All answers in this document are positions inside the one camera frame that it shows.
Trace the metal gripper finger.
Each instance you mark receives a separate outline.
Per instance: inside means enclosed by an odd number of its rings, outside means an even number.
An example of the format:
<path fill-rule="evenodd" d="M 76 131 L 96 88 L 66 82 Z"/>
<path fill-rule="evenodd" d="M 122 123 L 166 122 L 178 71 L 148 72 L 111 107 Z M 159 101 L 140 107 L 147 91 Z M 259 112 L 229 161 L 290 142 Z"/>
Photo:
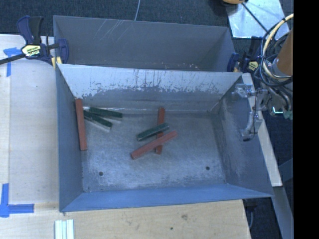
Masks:
<path fill-rule="evenodd" d="M 231 93 L 232 98 L 248 98 L 253 95 L 251 84 L 236 84 Z"/>
<path fill-rule="evenodd" d="M 262 120 L 255 112 L 250 112 L 248 116 L 248 122 L 244 129 L 240 130 L 243 141 L 249 141 L 254 138 L 258 133 Z"/>

